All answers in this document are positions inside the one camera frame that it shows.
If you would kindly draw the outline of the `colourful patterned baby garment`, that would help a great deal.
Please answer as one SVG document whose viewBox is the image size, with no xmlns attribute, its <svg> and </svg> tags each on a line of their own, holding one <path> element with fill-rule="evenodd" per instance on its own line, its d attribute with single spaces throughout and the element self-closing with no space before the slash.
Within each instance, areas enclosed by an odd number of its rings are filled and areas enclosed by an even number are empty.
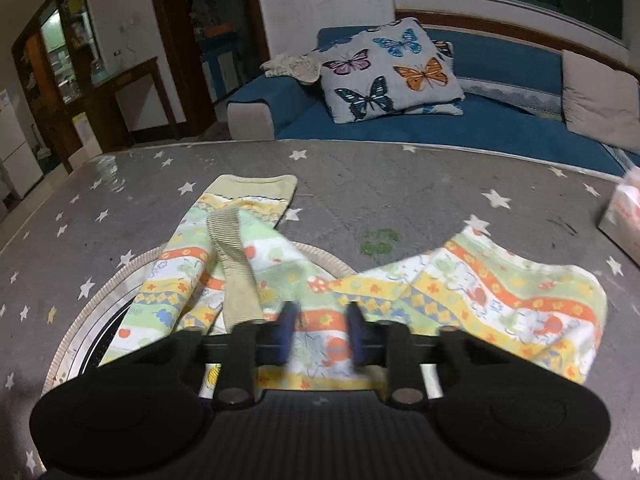
<svg viewBox="0 0 640 480">
<path fill-rule="evenodd" d="M 444 326 L 583 382 L 606 318 L 598 280 L 578 266 L 548 266 L 512 254 L 470 219 L 439 248 L 336 278 L 277 230 L 297 181 L 292 176 L 217 178 L 181 219 L 104 354 L 112 362 L 179 330 L 229 333 L 273 320 L 294 301 L 300 315 L 283 368 L 258 382 L 275 389 L 359 389 L 380 384 L 357 372 L 346 309 L 413 333 Z"/>
</svg>

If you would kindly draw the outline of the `round induction cooker plate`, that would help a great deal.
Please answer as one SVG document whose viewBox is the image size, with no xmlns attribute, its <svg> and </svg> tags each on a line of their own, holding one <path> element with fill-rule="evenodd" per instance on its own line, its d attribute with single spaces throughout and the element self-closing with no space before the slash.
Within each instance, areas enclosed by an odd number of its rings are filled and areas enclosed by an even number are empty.
<svg viewBox="0 0 640 480">
<path fill-rule="evenodd" d="M 344 300 L 332 296 L 329 284 L 347 278 L 354 270 L 324 250 L 277 237 L 245 247 L 256 273 L 256 285 L 267 320 L 272 320 L 284 300 L 311 304 L 302 307 L 288 364 L 262 366 L 256 373 L 257 389 L 352 390 L 369 385 L 366 375 L 352 369 Z M 43 390 L 85 373 L 100 364 L 112 340 L 128 337 L 120 326 L 152 271 L 165 270 L 168 253 L 154 248 L 120 269 L 88 304 L 63 337 L 47 372 Z"/>
</svg>

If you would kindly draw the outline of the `pink tissue box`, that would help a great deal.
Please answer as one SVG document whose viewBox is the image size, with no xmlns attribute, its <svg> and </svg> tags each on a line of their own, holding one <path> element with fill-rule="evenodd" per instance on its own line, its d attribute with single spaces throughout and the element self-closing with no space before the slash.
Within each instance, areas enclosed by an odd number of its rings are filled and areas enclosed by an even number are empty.
<svg viewBox="0 0 640 480">
<path fill-rule="evenodd" d="M 635 263 L 640 259 L 639 178 L 639 167 L 633 166 L 616 185 L 599 224 L 599 229 Z"/>
</svg>

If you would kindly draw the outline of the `butterfly print pillow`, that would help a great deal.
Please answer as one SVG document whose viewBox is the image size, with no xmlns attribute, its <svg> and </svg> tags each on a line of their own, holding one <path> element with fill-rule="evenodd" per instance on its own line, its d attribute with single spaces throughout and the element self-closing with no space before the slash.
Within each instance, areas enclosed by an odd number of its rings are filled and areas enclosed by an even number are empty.
<svg viewBox="0 0 640 480">
<path fill-rule="evenodd" d="M 388 115 L 461 116 L 464 93 L 454 47 L 434 41 L 415 18 L 320 44 L 324 102 L 337 125 Z"/>
</svg>

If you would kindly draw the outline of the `cream cloth on sofa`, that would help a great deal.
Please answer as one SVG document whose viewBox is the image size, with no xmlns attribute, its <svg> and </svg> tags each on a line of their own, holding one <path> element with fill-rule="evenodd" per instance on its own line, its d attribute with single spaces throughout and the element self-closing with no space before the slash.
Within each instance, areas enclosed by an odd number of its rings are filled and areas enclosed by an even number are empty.
<svg viewBox="0 0 640 480">
<path fill-rule="evenodd" d="M 260 66 L 267 78 L 291 77 L 300 84 L 310 86 L 321 77 L 321 64 L 309 55 L 281 53 Z"/>
</svg>

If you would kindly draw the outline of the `blue sofa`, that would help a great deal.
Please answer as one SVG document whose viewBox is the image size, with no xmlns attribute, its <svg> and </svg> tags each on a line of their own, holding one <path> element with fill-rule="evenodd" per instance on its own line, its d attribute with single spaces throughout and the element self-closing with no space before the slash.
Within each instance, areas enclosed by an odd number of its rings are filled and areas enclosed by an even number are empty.
<svg viewBox="0 0 640 480">
<path fill-rule="evenodd" d="M 502 37 L 432 28 L 465 93 L 452 104 L 337 125 L 318 84 L 260 76 L 230 100 L 234 140 L 347 140 L 456 146 L 621 176 L 639 155 L 567 129 L 559 52 Z"/>
</svg>

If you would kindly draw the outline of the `white refrigerator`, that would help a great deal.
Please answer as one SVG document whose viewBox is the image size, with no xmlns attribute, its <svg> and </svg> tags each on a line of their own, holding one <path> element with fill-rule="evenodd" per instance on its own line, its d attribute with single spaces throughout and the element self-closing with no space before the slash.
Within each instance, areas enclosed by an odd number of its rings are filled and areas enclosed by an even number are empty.
<svg viewBox="0 0 640 480">
<path fill-rule="evenodd" d="M 1 175 L 13 195 L 22 200 L 43 177 L 6 90 L 1 91 Z"/>
</svg>

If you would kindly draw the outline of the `dark wooden side table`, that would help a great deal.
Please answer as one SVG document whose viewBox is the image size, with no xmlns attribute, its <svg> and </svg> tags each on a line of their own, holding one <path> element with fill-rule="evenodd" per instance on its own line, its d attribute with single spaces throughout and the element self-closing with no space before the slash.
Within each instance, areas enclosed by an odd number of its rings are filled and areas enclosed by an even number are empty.
<svg viewBox="0 0 640 480">
<path fill-rule="evenodd" d="M 144 107 L 142 84 L 157 95 L 164 116 L 159 126 L 151 127 L 151 133 L 131 129 L 136 122 L 134 115 L 139 115 Z M 73 104 L 87 114 L 96 142 L 104 152 L 131 148 L 139 142 L 179 137 L 178 122 L 156 56 L 93 84 Z"/>
</svg>

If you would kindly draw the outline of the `beige plain cushion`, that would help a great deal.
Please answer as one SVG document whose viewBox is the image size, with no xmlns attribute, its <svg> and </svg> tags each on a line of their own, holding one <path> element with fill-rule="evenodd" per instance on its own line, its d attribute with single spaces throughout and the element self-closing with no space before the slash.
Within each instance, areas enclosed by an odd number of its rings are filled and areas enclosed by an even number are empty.
<svg viewBox="0 0 640 480">
<path fill-rule="evenodd" d="M 562 113 L 571 132 L 638 153 L 639 81 L 578 53 L 562 52 Z"/>
</svg>

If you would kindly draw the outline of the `wooden display cabinet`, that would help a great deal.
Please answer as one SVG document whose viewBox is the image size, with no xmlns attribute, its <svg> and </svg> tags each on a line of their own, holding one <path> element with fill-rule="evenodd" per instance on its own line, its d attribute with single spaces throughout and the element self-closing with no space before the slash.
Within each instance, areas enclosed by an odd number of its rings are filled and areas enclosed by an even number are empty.
<svg viewBox="0 0 640 480">
<path fill-rule="evenodd" d="M 73 117 L 85 110 L 102 61 L 87 0 L 44 0 L 12 55 L 40 144 L 70 170 L 70 156 L 82 148 Z"/>
</svg>

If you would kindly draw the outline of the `dark wooden door frame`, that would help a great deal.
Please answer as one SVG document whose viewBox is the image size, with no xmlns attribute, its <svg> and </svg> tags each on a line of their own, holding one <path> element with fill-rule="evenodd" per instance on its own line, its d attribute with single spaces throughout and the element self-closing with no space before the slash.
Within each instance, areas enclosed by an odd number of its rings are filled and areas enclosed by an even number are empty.
<svg viewBox="0 0 640 480">
<path fill-rule="evenodd" d="M 259 0 L 152 0 L 183 118 L 175 138 L 218 122 L 216 106 L 259 73 L 269 49 Z"/>
</svg>

